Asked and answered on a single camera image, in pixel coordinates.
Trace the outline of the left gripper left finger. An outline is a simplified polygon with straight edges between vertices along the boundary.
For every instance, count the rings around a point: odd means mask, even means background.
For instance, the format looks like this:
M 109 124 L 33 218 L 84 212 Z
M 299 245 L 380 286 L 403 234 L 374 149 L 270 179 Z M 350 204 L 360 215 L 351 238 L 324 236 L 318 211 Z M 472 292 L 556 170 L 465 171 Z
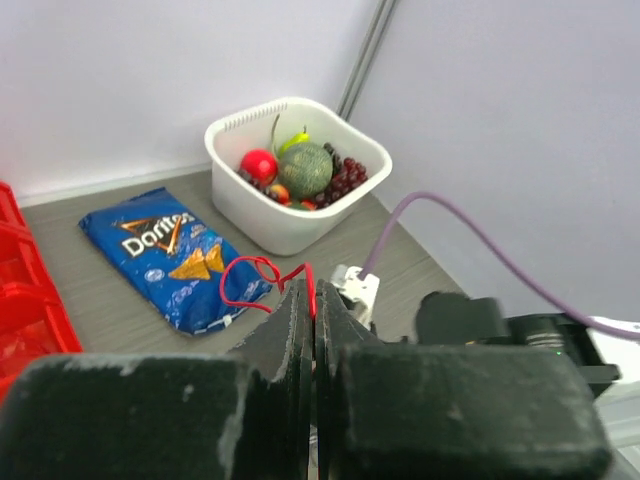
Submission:
M 32 362 L 1 408 L 5 479 L 304 479 L 312 321 L 297 280 L 224 355 Z

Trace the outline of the white plastic basket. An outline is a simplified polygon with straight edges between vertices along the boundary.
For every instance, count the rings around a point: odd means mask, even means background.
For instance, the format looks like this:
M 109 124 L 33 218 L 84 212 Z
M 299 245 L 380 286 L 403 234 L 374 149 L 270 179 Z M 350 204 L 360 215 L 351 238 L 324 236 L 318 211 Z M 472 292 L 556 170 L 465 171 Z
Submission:
M 214 121 L 204 145 L 215 207 L 280 256 L 318 241 L 392 171 L 381 144 L 327 107 L 299 97 Z

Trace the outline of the green pear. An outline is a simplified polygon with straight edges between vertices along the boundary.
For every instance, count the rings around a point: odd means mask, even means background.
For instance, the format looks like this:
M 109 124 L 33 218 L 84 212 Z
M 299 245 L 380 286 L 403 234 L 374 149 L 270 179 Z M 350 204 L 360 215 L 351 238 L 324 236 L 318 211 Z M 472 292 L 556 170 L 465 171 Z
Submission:
M 310 136 L 307 132 L 307 127 L 304 126 L 303 129 L 296 134 L 294 134 L 291 138 L 286 140 L 278 150 L 278 156 L 282 156 L 289 148 L 299 143 L 305 143 L 310 141 Z

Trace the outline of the dark red grape bunch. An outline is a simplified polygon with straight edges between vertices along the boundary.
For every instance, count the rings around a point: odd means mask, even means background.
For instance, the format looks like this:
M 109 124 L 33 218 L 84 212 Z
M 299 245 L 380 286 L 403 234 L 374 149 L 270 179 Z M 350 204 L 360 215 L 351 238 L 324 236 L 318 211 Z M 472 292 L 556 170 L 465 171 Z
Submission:
M 367 168 L 361 162 L 342 157 L 330 143 L 325 143 L 323 148 L 331 156 L 333 174 L 329 185 L 312 200 L 317 209 L 332 205 L 368 180 Z

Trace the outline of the red apple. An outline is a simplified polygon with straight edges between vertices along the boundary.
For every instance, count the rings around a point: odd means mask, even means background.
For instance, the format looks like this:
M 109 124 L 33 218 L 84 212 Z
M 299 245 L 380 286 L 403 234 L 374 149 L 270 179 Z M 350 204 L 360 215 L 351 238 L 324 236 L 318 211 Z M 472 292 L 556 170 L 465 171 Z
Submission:
M 265 149 L 253 149 L 242 158 L 240 169 L 248 173 L 261 186 L 271 184 L 278 173 L 276 157 Z

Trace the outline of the blue Doritos chip bag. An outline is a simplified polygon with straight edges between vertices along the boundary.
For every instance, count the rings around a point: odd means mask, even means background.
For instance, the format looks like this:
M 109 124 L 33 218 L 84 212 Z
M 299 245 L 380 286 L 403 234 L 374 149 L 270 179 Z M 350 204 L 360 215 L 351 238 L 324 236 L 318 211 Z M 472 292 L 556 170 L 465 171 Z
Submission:
M 164 319 L 186 335 L 228 327 L 271 285 L 246 261 L 231 272 L 236 249 L 168 190 L 158 188 L 85 215 L 80 229 Z

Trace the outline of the right aluminium frame post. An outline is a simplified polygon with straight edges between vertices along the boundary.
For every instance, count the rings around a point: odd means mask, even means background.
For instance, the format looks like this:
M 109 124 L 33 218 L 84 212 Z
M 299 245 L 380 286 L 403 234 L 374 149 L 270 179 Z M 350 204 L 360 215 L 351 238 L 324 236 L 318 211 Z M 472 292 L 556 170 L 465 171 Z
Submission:
M 377 2 L 374 15 L 336 110 L 338 116 L 345 121 L 348 121 L 353 114 L 399 4 L 399 0 L 380 0 Z

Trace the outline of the red plastic bin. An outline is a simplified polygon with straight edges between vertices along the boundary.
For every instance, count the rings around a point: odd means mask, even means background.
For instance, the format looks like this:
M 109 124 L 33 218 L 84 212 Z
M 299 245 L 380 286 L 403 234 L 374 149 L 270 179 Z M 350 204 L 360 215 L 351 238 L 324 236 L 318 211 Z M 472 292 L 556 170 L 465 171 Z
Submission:
M 1 185 L 1 395 L 34 360 L 83 350 L 11 187 Z

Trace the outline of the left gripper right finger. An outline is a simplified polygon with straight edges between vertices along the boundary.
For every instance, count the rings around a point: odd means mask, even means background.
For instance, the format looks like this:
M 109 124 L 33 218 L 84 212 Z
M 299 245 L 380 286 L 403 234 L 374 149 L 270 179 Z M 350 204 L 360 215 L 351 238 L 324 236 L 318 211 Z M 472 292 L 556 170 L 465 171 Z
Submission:
M 573 362 L 506 345 L 387 344 L 316 287 L 322 479 L 601 479 L 613 451 Z

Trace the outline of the green melon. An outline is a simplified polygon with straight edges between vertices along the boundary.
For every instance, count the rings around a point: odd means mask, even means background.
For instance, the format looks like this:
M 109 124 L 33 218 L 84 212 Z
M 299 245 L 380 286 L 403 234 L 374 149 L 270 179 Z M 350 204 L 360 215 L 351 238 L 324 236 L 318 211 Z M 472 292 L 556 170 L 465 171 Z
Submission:
M 332 174 L 330 154 L 314 143 L 294 145 L 278 159 L 278 179 L 297 199 L 322 192 L 329 185 Z

